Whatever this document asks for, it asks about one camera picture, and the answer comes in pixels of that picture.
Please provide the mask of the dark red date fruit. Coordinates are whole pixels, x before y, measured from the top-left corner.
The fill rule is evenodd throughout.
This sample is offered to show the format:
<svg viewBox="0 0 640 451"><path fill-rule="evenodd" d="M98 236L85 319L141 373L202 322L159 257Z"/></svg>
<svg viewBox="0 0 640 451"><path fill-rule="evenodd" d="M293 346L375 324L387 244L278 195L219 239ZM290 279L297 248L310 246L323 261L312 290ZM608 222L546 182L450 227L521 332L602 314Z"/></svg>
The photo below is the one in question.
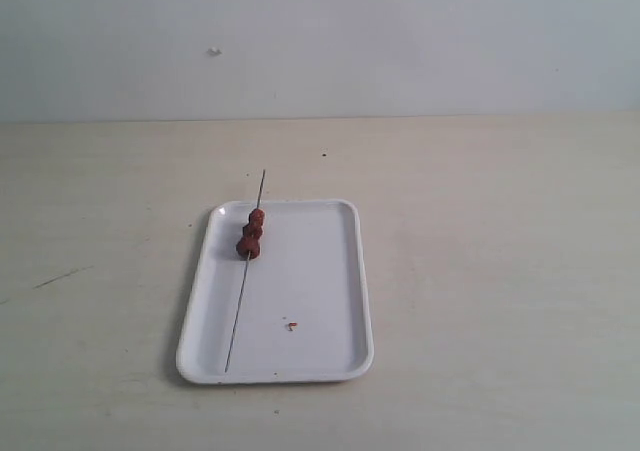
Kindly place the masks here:
<svg viewBox="0 0 640 451"><path fill-rule="evenodd" d="M263 234L263 224L258 221L248 222L243 227L243 236L255 240L259 240Z"/></svg>
<svg viewBox="0 0 640 451"><path fill-rule="evenodd" d="M265 212L260 208L255 208L249 214L249 222L256 223L259 226L264 224Z"/></svg>

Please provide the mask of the thin metal skewer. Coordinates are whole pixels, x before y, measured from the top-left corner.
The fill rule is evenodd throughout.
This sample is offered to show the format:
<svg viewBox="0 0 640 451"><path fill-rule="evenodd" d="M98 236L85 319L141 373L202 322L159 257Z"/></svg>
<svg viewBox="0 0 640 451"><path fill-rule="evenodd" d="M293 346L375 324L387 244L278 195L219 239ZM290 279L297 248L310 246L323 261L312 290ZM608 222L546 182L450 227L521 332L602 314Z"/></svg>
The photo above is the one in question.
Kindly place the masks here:
<svg viewBox="0 0 640 451"><path fill-rule="evenodd" d="M265 178L266 178L266 170L263 169L262 170L260 184L259 184L259 190L258 190L258 194L257 194L257 198L256 198L256 204L255 204L254 209L255 208L260 208L261 209L261 201L262 201L262 194L263 194L263 190L264 190ZM226 362L225 362L225 367L224 367L224 372L225 373L228 372L228 370L230 368L230 364L231 364L231 358L232 358L232 353L233 353L233 348L234 348L234 343L235 343L235 337L236 337L238 323L239 323L240 310L241 310L241 306L242 306L242 302L243 302L244 291L245 291L245 286L246 286L246 280L247 280L250 261L251 260L249 260L249 259L244 259L243 276L242 276L240 291L239 291L239 294L238 294L236 311L235 311L235 316L234 316L234 322L233 322L233 326L232 326L230 343L229 343L229 349L228 349Z"/></svg>

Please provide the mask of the white rectangular plastic tray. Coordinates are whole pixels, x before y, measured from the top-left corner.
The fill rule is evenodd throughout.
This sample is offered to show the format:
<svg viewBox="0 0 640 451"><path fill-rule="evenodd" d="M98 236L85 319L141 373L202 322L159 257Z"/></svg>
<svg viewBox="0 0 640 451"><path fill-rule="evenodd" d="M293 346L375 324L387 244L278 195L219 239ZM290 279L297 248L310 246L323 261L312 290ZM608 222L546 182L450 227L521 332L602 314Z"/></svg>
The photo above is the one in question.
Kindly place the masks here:
<svg viewBox="0 0 640 451"><path fill-rule="evenodd" d="M356 207L340 199L266 201L261 254L249 263L230 368L224 372L244 260L236 253L253 209L231 201L206 227L176 351L203 385L339 382L374 357ZM289 332L284 317L297 321Z"/></svg>

